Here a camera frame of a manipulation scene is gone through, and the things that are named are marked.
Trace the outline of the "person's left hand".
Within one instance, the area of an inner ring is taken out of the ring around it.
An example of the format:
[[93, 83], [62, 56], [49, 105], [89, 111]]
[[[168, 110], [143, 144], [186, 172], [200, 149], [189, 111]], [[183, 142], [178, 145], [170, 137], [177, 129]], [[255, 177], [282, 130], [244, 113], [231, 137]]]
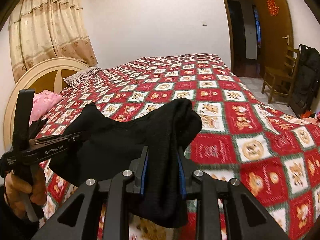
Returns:
[[37, 166], [35, 171], [33, 186], [14, 175], [13, 171], [8, 173], [5, 178], [4, 197], [6, 204], [10, 206], [15, 216], [20, 219], [24, 219], [27, 214], [25, 205], [20, 197], [21, 192], [31, 194], [30, 201], [38, 206], [44, 206], [47, 201], [44, 171], [40, 166]]

